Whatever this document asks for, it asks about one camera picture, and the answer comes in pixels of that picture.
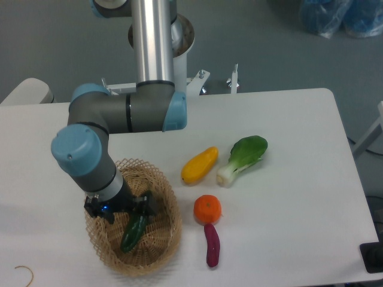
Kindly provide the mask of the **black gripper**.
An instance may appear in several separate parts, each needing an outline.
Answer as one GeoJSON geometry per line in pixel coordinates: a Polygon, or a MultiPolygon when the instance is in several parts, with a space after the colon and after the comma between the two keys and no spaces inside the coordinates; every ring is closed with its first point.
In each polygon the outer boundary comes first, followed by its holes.
{"type": "Polygon", "coordinates": [[[115,179],[103,190],[88,193],[84,208],[91,218],[100,217],[114,223],[115,213],[138,213],[155,216],[159,206],[150,190],[135,196],[124,179],[115,179]]]}

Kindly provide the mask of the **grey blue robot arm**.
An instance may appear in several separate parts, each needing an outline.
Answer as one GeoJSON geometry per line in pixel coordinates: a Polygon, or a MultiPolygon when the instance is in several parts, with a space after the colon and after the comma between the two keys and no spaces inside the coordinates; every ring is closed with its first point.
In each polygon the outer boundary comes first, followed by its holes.
{"type": "Polygon", "coordinates": [[[109,136],[180,130],[187,124],[186,95],[176,90],[174,49],[182,41],[175,1],[92,1],[104,18],[131,17],[137,79],[135,91],[112,94],[83,84],[69,105],[68,124],[51,143],[61,169],[86,193],[92,217],[114,222],[117,212],[157,212],[152,196],[136,197],[108,153],[109,136]]]}

